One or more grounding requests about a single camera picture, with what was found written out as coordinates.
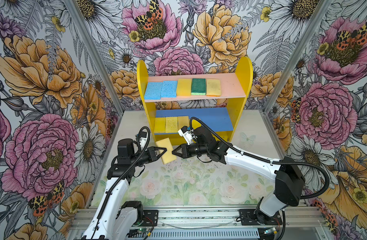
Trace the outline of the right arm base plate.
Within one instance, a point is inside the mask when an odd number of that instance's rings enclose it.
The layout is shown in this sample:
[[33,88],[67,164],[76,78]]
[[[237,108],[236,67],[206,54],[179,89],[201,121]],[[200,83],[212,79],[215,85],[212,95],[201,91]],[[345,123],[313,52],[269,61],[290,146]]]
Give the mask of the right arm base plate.
[[239,209],[239,217],[236,219],[242,226],[281,226],[283,218],[276,212],[273,217],[268,217],[261,212],[255,213],[254,209]]

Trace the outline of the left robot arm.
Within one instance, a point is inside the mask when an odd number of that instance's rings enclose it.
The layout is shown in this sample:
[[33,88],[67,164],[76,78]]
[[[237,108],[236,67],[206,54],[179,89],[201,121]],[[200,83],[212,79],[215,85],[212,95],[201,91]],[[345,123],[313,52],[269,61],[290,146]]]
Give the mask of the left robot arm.
[[140,201],[121,204],[134,176],[135,168],[153,163],[167,153],[167,148],[148,146],[141,138],[120,140],[117,156],[107,172],[104,194],[89,226],[81,234],[82,240],[124,240],[130,228],[142,221],[143,206]]

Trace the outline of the blue sponge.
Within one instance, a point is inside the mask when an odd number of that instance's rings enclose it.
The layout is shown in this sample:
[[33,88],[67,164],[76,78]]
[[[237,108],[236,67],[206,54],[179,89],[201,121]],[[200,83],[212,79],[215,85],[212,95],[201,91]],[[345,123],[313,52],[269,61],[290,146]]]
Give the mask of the blue sponge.
[[148,82],[144,94],[145,100],[160,100],[163,82]]
[[163,81],[161,98],[176,98],[177,81]]

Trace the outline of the green sponge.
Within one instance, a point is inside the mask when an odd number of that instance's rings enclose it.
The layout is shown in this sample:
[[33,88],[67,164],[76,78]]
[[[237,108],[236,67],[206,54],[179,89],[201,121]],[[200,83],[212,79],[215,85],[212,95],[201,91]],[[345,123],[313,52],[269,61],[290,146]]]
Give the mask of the green sponge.
[[205,96],[207,91],[206,79],[192,79],[191,95],[192,96]]

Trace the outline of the bright yellow small sponge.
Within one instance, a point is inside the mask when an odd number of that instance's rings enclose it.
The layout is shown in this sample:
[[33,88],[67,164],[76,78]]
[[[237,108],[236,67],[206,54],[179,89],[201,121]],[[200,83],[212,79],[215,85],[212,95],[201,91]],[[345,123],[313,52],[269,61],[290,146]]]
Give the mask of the bright yellow small sponge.
[[166,118],[155,118],[154,121],[154,133],[165,134]]

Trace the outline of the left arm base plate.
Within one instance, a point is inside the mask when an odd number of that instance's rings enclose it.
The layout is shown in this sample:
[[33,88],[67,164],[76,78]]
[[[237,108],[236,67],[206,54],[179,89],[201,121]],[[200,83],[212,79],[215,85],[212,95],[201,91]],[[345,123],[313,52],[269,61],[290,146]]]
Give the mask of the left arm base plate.
[[158,210],[144,210],[143,217],[133,227],[156,227],[158,223]]

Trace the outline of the pale yellow textured sponge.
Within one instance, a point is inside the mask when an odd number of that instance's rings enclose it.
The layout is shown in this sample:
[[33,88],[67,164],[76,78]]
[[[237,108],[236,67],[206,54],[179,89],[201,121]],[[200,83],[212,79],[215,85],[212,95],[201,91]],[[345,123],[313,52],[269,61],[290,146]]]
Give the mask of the pale yellow textured sponge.
[[165,118],[165,133],[177,133],[178,132],[178,117],[166,117]]

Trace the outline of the thick yellow sponge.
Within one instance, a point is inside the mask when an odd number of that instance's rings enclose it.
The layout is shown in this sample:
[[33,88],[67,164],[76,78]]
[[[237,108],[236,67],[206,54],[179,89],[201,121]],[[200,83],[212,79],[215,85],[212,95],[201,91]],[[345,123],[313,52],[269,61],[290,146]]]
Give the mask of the thick yellow sponge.
[[178,97],[191,96],[192,79],[179,79],[177,81],[176,95]]

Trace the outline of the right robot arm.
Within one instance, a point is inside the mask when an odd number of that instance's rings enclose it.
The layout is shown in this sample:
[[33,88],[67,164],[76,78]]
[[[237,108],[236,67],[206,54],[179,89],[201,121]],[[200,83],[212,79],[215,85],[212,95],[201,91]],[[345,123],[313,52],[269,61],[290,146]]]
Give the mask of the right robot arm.
[[274,183],[274,190],[260,199],[250,220],[267,225],[280,210],[299,205],[305,178],[291,158],[271,159],[246,152],[205,126],[194,130],[184,126],[178,134],[186,143],[174,149],[173,155],[182,159],[206,155],[212,162],[246,169]]

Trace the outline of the orange-yellow sponge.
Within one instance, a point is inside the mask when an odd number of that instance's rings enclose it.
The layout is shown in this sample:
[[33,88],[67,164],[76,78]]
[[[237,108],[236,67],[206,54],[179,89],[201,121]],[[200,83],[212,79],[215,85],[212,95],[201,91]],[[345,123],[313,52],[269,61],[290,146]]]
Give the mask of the orange-yellow sponge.
[[219,79],[206,79],[206,95],[213,97],[222,95],[221,81]]
[[166,152],[163,153],[163,155],[161,156],[162,163],[164,165],[167,165],[168,163],[173,162],[177,159],[177,156],[172,154],[173,147],[169,138],[159,140],[155,144],[159,148],[166,148]]
[[189,127],[190,121],[188,116],[180,116],[177,117],[178,129],[180,130],[183,127]]

